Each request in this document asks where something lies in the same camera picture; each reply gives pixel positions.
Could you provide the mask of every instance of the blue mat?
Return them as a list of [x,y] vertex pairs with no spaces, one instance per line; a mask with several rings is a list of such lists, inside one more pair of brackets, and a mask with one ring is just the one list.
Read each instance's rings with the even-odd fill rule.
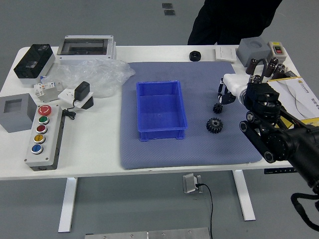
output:
[[[239,129],[246,108],[238,100],[225,105],[221,114],[213,112],[218,102],[219,81],[234,73],[227,62],[142,62],[130,63],[136,74],[122,87],[120,154],[125,169],[221,165],[257,162],[261,155]],[[185,139],[150,139],[140,142],[137,129],[136,83],[181,82],[188,123]],[[206,129],[211,117],[223,121],[221,133]]]

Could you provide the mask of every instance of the clear plastic bag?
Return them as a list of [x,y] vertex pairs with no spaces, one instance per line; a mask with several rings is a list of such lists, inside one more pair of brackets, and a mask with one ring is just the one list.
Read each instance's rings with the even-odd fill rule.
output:
[[61,82],[64,88],[75,89],[81,82],[90,84],[90,91],[95,98],[106,98],[125,83],[135,71],[130,65],[120,60],[88,60],[79,65],[58,65],[42,79],[42,83]]

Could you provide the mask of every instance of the robotic arm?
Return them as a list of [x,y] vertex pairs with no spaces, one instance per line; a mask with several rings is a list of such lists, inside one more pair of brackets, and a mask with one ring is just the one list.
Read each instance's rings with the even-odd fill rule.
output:
[[[319,127],[302,123],[285,111],[278,100],[279,93],[259,77],[226,74],[223,83],[249,110],[240,129],[269,163],[287,160],[305,179],[316,195],[294,194],[292,202],[303,220],[319,232],[319,226],[307,217],[298,198],[319,199]],[[287,128],[282,118],[293,128]],[[319,211],[319,201],[315,203]]]

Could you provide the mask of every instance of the gray floor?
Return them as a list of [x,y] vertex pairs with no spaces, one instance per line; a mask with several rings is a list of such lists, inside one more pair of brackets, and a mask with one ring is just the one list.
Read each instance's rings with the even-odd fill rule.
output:
[[[112,34],[117,45],[184,45],[204,0],[172,0],[176,16],[164,16],[158,0],[2,1],[0,86],[17,51],[32,44],[56,46],[68,34]],[[317,0],[285,0],[265,41],[281,41],[299,73],[319,96],[317,84]],[[318,238],[290,202],[310,193],[297,174],[245,177],[257,220],[243,221],[231,172],[205,172],[213,192],[214,238]],[[65,179],[1,181],[0,238],[84,238],[85,234],[168,230],[209,226],[210,198],[185,195],[183,174],[80,178],[70,233],[59,234]],[[319,223],[312,202],[304,202]]]

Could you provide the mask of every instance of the yellow button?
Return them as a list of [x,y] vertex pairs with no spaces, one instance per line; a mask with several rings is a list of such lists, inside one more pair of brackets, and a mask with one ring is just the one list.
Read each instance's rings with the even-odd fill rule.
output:
[[36,143],[43,143],[45,141],[45,137],[42,134],[37,134],[34,137],[34,142]]

